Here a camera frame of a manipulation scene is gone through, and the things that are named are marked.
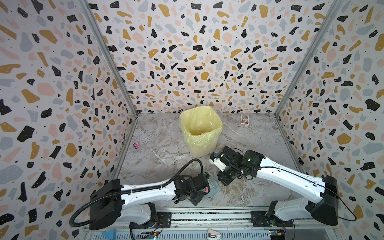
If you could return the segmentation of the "teal plastic dustpan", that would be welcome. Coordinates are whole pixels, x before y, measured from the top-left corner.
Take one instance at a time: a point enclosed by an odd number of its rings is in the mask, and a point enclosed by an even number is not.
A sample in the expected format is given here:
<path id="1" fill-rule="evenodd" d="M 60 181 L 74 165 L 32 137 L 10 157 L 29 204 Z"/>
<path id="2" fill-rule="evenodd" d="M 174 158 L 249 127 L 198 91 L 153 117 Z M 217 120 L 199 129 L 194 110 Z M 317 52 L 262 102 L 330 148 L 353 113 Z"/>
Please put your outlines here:
<path id="1" fill-rule="evenodd" d="M 219 185 L 220 182 L 216 178 L 208 179 L 208 182 L 210 184 L 210 191 L 205 195 L 205 198 L 212 199 L 221 191 L 221 187 Z"/>

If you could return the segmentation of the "cream trash bin yellow bag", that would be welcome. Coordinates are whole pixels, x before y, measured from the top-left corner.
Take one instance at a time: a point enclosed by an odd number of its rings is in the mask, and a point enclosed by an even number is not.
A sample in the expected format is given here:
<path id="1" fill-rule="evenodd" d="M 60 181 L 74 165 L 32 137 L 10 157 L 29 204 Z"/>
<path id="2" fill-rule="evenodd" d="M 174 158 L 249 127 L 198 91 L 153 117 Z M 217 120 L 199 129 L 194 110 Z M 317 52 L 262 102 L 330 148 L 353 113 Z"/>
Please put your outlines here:
<path id="1" fill-rule="evenodd" d="M 223 123 L 212 107 L 200 106 L 181 113 L 180 127 L 189 153 L 200 158 L 215 151 Z"/>

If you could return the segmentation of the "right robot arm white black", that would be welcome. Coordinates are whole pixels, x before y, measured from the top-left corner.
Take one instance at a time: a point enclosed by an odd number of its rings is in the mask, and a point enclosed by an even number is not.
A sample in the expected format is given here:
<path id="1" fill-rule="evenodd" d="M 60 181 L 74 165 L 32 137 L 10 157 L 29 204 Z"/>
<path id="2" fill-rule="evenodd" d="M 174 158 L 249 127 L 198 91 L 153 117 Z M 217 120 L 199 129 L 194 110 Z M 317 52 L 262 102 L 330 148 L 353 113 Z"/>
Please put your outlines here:
<path id="1" fill-rule="evenodd" d="M 296 219 L 314 219 L 328 226 L 338 225 L 339 193 L 337 180 L 318 178 L 280 165 L 261 153 L 239 153 L 223 147 L 210 155 L 210 163 L 219 169 L 218 180 L 229 186 L 234 179 L 255 178 L 277 183 L 301 195 L 290 201 L 272 201 L 268 211 L 255 224 L 282 227 Z"/>

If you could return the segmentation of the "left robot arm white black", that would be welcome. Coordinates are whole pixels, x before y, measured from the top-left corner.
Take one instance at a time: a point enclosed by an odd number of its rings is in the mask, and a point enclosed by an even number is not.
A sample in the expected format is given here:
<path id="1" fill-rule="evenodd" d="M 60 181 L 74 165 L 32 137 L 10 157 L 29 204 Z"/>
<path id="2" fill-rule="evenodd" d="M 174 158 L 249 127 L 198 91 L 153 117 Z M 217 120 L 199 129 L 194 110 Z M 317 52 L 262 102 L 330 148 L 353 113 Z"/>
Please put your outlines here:
<path id="1" fill-rule="evenodd" d="M 208 173 L 196 177 L 181 175 L 163 187 L 165 181 L 147 185 L 121 185 L 120 180 L 112 180 L 91 195 L 94 201 L 90 206 L 89 229 L 101 230 L 111 226 L 118 219 L 149 228 L 159 219 L 155 202 L 171 201 L 175 204 L 189 200 L 197 205 L 209 193 Z"/>

